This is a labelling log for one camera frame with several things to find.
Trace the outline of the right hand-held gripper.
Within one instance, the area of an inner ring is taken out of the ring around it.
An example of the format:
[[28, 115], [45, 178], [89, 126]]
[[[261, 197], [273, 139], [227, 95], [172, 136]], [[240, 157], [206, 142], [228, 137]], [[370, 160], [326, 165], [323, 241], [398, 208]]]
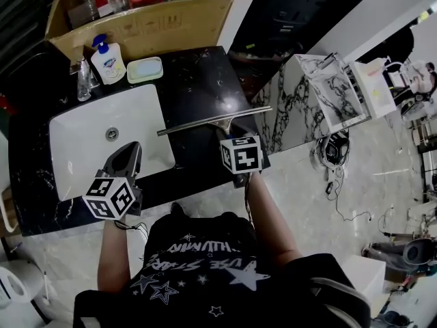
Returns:
[[236, 189], [243, 188], [253, 172], [263, 169], [264, 155], [258, 135], [243, 137], [219, 134], [222, 164], [231, 174]]

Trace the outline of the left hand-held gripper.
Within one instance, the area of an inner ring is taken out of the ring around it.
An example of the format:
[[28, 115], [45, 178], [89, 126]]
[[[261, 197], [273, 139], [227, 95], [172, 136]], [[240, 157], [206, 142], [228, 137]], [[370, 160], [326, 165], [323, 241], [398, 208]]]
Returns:
[[82, 199], [97, 219], [121, 221], [126, 213], [141, 212], [143, 192], [135, 184], [141, 169], [142, 147], [138, 141], [115, 151], [99, 169]]

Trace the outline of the blue handled metal squeegee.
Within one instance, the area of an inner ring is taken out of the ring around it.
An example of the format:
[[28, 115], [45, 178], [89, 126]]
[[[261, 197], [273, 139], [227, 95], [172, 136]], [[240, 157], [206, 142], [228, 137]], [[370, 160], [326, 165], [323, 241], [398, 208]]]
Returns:
[[183, 130], [187, 130], [190, 128], [196, 128], [199, 126], [204, 126], [204, 125], [209, 125], [209, 124], [220, 128], [226, 135], [229, 135], [230, 130], [231, 130], [231, 123], [234, 119], [246, 117], [249, 115], [255, 115], [258, 113], [265, 113], [265, 112], [272, 111], [272, 110], [273, 110], [273, 108], [271, 106], [265, 106], [265, 107], [257, 107], [254, 109], [247, 109], [244, 111], [238, 111], [238, 112], [226, 114], [226, 115], [218, 115], [218, 116], [215, 116], [212, 118], [206, 118], [206, 119], [197, 120], [194, 122], [181, 124], [178, 126], [174, 126], [172, 128], [166, 128], [166, 129], [158, 131], [157, 135], [159, 137], [161, 137], [164, 135], [168, 135], [170, 133], [176, 133], [178, 131], [183, 131]]

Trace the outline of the person's right forearm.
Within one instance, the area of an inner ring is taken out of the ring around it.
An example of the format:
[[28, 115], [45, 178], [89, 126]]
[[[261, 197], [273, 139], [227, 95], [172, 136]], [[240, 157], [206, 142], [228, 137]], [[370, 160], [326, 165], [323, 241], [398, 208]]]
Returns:
[[251, 174], [246, 200], [263, 252], [279, 266], [301, 258], [294, 236], [259, 172]]

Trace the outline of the person's left forearm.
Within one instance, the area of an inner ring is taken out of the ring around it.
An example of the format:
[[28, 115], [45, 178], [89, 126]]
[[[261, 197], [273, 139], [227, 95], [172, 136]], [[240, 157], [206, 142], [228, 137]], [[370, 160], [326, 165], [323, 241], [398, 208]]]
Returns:
[[104, 222], [98, 263], [99, 291], [117, 293], [130, 281], [127, 233], [113, 221]]

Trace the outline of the white marble block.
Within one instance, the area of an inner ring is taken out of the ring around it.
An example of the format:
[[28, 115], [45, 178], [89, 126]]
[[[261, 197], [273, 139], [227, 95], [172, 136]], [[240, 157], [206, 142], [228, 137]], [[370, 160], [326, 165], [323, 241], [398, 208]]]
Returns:
[[301, 146], [368, 119], [346, 64], [318, 70], [326, 56], [293, 55], [254, 96], [254, 107], [271, 106], [255, 122], [268, 154]]

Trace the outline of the black marble table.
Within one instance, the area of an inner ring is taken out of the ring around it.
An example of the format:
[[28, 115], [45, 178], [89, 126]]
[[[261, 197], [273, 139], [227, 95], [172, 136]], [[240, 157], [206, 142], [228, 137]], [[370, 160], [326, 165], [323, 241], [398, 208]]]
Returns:
[[[219, 101], [230, 99], [248, 109], [224, 50], [208, 47], [163, 55], [164, 75], [157, 80], [158, 99], [167, 126], [222, 114]], [[63, 202], [55, 195], [55, 175], [49, 161], [49, 122], [57, 114], [78, 107], [69, 86], [60, 87], [66, 99], [52, 107], [35, 107], [12, 116], [9, 158], [12, 197], [24, 236], [35, 236], [94, 222], [79, 199]], [[231, 181], [221, 164], [219, 141], [212, 126], [172, 133], [176, 166], [141, 178], [143, 209], [187, 197]]]

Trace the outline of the pale green soap dish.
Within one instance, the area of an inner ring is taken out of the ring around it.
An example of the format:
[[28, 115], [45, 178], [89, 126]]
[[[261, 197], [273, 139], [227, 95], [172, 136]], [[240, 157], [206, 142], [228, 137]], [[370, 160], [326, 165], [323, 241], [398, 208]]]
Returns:
[[160, 57], [138, 59], [127, 65], [127, 79], [130, 84], [159, 79], [163, 73], [163, 63]]

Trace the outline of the white soap pump bottle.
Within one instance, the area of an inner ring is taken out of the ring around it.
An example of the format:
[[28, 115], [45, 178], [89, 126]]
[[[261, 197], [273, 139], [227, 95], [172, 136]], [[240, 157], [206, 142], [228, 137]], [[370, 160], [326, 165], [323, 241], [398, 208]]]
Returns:
[[97, 51], [92, 55], [91, 62], [98, 71], [104, 85], [112, 85], [121, 80], [126, 74], [126, 67], [122, 59], [118, 43], [107, 43], [107, 35], [97, 35], [92, 48]]

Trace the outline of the person's black printed shirt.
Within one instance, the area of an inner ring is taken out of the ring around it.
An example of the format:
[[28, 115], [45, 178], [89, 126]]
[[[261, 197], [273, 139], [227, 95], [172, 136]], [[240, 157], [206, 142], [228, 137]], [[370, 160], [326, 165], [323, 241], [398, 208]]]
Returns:
[[159, 219], [116, 294], [76, 296], [74, 328], [370, 328], [370, 306], [330, 254], [277, 267], [231, 213]]

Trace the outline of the large open cardboard box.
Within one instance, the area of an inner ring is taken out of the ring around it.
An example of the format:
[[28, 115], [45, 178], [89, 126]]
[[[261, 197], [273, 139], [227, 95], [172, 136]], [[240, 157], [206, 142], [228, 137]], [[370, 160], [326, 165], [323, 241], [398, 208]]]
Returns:
[[63, 0], [54, 0], [45, 38], [65, 56], [91, 46], [107, 34], [120, 45], [122, 57], [134, 60], [151, 55], [207, 46], [229, 50], [253, 0], [175, 0], [135, 8], [72, 29]]

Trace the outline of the dark grey cabinet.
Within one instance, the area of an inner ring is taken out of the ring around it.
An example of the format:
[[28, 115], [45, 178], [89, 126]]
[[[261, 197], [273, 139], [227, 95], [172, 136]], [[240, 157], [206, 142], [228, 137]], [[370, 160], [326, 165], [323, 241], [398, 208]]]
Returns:
[[306, 53], [362, 0], [253, 0], [230, 47], [259, 58]]

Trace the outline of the white box shelf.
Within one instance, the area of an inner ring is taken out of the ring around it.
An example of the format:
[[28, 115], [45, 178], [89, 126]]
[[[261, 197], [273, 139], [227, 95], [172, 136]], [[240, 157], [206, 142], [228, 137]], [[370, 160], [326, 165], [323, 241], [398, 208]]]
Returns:
[[351, 61], [348, 65], [357, 80], [372, 119], [394, 112], [397, 107], [383, 76], [387, 58], [376, 58], [367, 64]]

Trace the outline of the white toilet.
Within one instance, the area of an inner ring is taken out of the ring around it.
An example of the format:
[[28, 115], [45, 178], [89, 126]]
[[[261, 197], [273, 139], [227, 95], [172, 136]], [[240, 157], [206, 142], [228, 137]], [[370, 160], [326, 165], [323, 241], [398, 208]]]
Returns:
[[43, 328], [32, 300], [44, 286], [41, 270], [28, 260], [0, 262], [0, 328]]

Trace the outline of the chrome pedestal sink faucet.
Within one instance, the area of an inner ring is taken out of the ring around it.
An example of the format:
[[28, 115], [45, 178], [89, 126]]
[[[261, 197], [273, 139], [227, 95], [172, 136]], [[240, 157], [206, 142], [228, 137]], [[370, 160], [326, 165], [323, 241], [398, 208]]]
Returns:
[[326, 56], [324, 60], [319, 64], [318, 70], [324, 70], [325, 68], [329, 67], [331, 64], [340, 64], [341, 58], [338, 54], [338, 52], [331, 53], [330, 55]]

